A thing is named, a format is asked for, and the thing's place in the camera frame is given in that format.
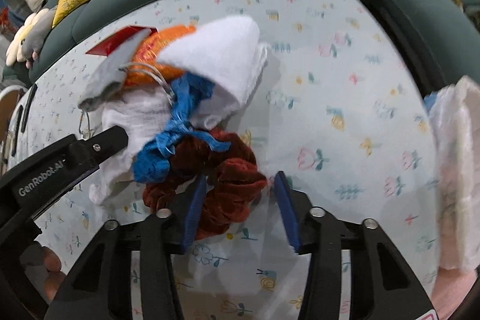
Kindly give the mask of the left hand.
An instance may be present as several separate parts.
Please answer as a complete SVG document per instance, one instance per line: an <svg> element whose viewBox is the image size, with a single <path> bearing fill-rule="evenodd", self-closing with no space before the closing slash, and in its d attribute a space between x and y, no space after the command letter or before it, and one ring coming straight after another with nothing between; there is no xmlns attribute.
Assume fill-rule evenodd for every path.
<svg viewBox="0 0 480 320"><path fill-rule="evenodd" d="M52 302L66 276L57 254L35 241L27 247L19 260L29 282L48 304Z"/></svg>

